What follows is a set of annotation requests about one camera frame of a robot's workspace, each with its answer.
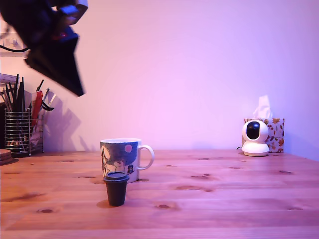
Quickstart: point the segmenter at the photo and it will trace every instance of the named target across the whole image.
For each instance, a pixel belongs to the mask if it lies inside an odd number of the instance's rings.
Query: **ceramic mug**
[[[109,172],[124,172],[129,175],[128,183],[138,180],[139,171],[148,169],[154,162],[151,147],[142,145],[140,139],[115,138],[100,141],[103,177]],[[140,166],[140,151],[147,149],[151,153],[151,161],[146,167]]]

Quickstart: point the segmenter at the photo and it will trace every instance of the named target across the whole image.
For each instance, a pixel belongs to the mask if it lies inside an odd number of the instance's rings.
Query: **mug handle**
[[[143,145],[143,146],[139,146],[139,151],[141,151],[142,149],[147,149],[150,153],[151,153],[151,156],[152,156],[152,159],[150,161],[150,163],[148,164],[148,166],[142,168],[142,167],[139,167],[137,166],[137,169],[138,170],[145,170],[145,169],[148,169],[154,162],[154,159],[155,159],[155,155],[154,155],[154,151],[152,150],[151,147],[149,147],[148,145]]]

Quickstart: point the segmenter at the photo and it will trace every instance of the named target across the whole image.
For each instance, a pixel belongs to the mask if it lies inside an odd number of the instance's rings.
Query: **small black cup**
[[[118,207],[124,204],[128,180],[129,176],[122,172],[111,172],[105,176],[104,182],[111,206]]]

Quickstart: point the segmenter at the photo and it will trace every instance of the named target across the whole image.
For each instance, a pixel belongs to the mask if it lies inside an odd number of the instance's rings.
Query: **security camera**
[[[267,125],[260,120],[251,120],[243,126],[243,137],[246,140],[242,151],[248,156],[266,156],[269,147],[265,143],[269,135]]]

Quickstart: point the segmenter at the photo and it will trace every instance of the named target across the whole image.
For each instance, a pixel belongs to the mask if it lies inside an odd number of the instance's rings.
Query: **tissue box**
[[[253,119],[244,119],[244,123]],[[268,126],[269,136],[266,139],[266,143],[269,147],[270,153],[283,153],[285,143],[285,119],[273,118],[273,119],[258,119],[264,122]]]

